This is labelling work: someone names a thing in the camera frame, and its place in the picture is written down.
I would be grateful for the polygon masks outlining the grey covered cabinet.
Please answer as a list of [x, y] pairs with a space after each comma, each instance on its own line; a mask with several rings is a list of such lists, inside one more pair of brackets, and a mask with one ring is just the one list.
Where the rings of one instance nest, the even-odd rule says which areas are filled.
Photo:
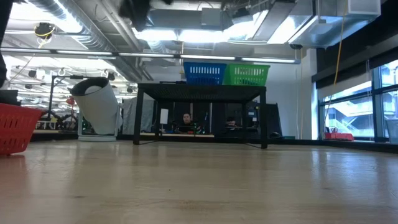
[[[124, 100], [123, 134], [133, 135], [136, 118], [137, 98]], [[151, 133], [154, 117], [154, 100], [144, 97], [141, 115], [141, 132]]]

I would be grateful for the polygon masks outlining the long ceiling light strip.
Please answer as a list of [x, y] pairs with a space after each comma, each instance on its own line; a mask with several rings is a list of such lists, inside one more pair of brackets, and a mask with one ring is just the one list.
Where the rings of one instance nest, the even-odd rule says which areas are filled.
[[110, 57], [140, 57], [140, 58], [162, 58], [162, 59], [190, 59], [190, 60], [223, 60], [234, 62], [254, 62], [254, 63], [281, 63], [281, 64], [300, 64], [299, 59], [288, 58], [258, 58], [258, 57], [237, 57], [237, 56], [219, 56], [219, 55], [193, 55], [193, 54], [155, 54], [142, 52], [102, 52], [89, 50], [60, 50], [60, 49], [33, 49], [33, 48], [16, 48], [16, 47], [0, 47], [0, 51], [4, 53], [19, 54], [57, 54], [57, 55], [79, 55], [93, 56], [100, 58]]

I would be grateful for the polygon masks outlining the person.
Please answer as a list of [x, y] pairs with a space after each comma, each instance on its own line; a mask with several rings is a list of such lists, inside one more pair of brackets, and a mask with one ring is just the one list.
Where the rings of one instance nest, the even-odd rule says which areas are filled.
[[178, 125], [178, 131], [180, 133], [186, 133], [186, 134], [193, 134], [198, 131], [199, 125], [194, 123], [192, 121], [191, 114], [185, 113], [183, 115], [183, 121], [182, 124]]
[[232, 117], [232, 116], [227, 117], [225, 128], [228, 130], [234, 130], [234, 129], [238, 128], [238, 125], [236, 124], [235, 117]]

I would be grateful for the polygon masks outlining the large rectangular ceiling duct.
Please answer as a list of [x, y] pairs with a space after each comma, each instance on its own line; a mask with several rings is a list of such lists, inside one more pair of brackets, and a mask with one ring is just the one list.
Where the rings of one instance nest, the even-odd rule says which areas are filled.
[[268, 44], [327, 48], [381, 15], [382, 0], [275, 0], [266, 21]]

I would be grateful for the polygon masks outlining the black aluminium table frame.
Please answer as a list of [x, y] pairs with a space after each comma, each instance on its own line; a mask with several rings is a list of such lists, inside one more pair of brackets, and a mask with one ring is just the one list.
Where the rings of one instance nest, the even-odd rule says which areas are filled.
[[[31, 142], [42, 141], [62, 141], [77, 140], [76, 133], [34, 133]], [[165, 142], [195, 142], [195, 143], [223, 143], [223, 144], [250, 144], [259, 147], [264, 142], [260, 139], [241, 139], [225, 137], [205, 137], [205, 136], [151, 136], [149, 134], [139, 137], [140, 144], [149, 144], [157, 141]], [[297, 140], [297, 139], [268, 139], [265, 143], [270, 145], [292, 145], [292, 146], [327, 146], [343, 149], [355, 149], [360, 151], [383, 152], [398, 155], [398, 145], [378, 143], [378, 142], [360, 142], [360, 141], [334, 141], [334, 140]]]

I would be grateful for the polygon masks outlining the green plastic basket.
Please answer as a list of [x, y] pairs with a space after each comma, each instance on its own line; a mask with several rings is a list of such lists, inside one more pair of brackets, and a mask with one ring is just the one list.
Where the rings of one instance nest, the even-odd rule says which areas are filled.
[[223, 84], [264, 86], [270, 67], [270, 65], [228, 64]]

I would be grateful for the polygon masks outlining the grey ceiling box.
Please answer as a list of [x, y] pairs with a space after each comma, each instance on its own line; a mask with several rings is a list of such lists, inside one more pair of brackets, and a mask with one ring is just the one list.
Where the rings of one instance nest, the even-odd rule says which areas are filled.
[[219, 27], [221, 24], [221, 10], [217, 8], [201, 9], [201, 25]]

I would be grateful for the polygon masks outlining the black metal stand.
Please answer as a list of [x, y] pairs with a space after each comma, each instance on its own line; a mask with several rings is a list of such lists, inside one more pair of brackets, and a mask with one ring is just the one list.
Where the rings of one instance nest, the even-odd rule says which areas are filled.
[[52, 102], [53, 102], [53, 94], [54, 94], [54, 88], [64, 79], [69, 78], [72, 80], [82, 80], [85, 77], [83, 75], [53, 75], [52, 80], [50, 83], [50, 96], [49, 96], [49, 108], [47, 110], [47, 117], [46, 120], [50, 121], [51, 120], [51, 112], [52, 112]]

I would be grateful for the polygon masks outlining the red plastic basket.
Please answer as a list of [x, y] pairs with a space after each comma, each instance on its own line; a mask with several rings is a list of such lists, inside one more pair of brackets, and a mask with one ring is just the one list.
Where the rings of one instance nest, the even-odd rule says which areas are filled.
[[24, 152], [42, 110], [0, 103], [0, 155]]

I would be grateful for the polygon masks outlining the red tray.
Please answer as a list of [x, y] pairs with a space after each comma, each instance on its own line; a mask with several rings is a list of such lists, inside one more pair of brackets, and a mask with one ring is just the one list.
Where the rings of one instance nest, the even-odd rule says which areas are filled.
[[354, 136], [350, 133], [324, 133], [324, 139], [334, 141], [354, 141]]

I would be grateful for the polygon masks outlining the black equipment cabinet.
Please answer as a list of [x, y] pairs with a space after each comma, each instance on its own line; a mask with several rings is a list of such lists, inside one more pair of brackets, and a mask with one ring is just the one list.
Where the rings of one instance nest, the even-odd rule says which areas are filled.
[[[239, 103], [213, 103], [211, 114], [211, 132], [220, 138], [243, 138], [243, 116], [246, 115], [246, 137], [259, 139], [261, 128], [259, 126], [259, 107], [254, 101], [246, 104], [243, 113], [242, 104]], [[227, 117], [235, 117], [238, 128], [228, 130], [225, 128]]]

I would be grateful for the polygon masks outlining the black upright panel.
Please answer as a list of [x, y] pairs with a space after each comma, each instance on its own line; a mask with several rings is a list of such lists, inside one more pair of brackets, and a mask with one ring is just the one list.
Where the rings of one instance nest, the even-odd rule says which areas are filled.
[[278, 104], [269, 104], [269, 125], [270, 125], [270, 132], [276, 132], [282, 135], [282, 128], [280, 123], [280, 116], [279, 116], [279, 108]]

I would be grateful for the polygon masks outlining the black monitor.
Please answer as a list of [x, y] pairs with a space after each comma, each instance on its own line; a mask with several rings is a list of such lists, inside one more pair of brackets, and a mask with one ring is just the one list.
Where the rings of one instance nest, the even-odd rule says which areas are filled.
[[17, 96], [17, 90], [0, 90], [0, 103], [20, 106], [21, 102], [17, 99]]

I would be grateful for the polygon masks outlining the blue plastic basket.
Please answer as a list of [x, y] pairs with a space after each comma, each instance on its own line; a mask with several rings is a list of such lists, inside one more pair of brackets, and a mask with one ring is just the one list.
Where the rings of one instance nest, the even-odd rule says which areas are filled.
[[227, 64], [185, 62], [186, 83], [189, 85], [222, 85]]

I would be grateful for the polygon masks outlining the black metal table frame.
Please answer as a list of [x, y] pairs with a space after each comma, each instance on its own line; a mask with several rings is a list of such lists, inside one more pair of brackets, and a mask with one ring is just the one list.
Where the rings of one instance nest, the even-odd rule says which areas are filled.
[[268, 147], [267, 135], [267, 103], [266, 87], [244, 85], [188, 85], [188, 84], [138, 84], [136, 115], [134, 120], [133, 144], [139, 145], [141, 140], [141, 121], [144, 95], [149, 95], [159, 103], [239, 103], [242, 107], [243, 136], [241, 142], [246, 142], [247, 133], [247, 104], [259, 97], [259, 121], [261, 149]]

